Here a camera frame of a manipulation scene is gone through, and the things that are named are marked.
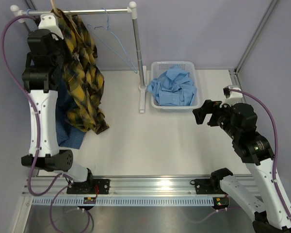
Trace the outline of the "light blue shirt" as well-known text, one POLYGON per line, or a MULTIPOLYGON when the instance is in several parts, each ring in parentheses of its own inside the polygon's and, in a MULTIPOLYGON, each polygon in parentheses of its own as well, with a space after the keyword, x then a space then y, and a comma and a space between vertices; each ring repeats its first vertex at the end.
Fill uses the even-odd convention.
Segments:
POLYGON ((159 106, 191 106, 197 88, 190 72, 174 65, 159 77, 154 78, 147 86, 147 91, 159 106))

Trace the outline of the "yellow plaid shirt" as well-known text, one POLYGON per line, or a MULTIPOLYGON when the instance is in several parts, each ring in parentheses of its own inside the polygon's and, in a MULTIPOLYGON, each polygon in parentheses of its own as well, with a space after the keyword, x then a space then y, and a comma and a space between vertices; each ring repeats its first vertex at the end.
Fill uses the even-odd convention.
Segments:
POLYGON ((67 111, 67 121, 82 132, 100 134, 109 128, 100 108, 104 76, 97 67, 97 48, 78 15, 66 15, 56 9, 58 26, 72 56, 63 66, 63 80, 76 106, 67 111))

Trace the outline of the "wooden hanger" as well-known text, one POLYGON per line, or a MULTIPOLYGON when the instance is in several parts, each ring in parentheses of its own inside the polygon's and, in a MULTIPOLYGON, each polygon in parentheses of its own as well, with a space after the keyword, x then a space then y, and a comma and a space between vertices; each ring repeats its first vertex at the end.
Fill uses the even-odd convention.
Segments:
POLYGON ((58 16, 59 15, 59 12, 58 12, 58 9, 57 9, 57 7, 55 5, 55 1, 54 0, 50 0, 50 3, 51 3, 52 9, 53 9, 55 15, 58 16))

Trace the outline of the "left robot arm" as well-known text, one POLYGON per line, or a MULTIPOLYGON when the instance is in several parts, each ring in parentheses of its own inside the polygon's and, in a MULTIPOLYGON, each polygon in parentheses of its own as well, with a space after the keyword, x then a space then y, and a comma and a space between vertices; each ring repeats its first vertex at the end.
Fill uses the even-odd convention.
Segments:
POLYGON ((28 35, 30 52, 22 74, 25 93, 31 110, 32 142, 29 154, 21 164, 34 170, 57 172, 69 179, 69 194, 89 194, 95 189, 90 169, 74 162, 71 150, 61 150, 56 137, 56 102, 58 84, 68 55, 64 39, 48 29, 38 29, 28 35))

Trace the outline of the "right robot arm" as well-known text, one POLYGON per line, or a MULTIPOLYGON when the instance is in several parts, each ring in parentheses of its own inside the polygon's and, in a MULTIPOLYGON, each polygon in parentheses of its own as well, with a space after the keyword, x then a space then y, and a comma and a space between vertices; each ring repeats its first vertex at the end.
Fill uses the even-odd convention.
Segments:
POLYGON ((224 193, 233 198, 252 220, 257 233, 291 233, 291 203, 274 168, 275 154, 269 141, 256 130, 258 116, 251 105, 236 103, 222 104, 206 100, 193 110, 196 123, 219 126, 231 139, 235 153, 252 175, 261 200, 239 184, 228 168, 216 170, 210 175, 213 192, 224 193))

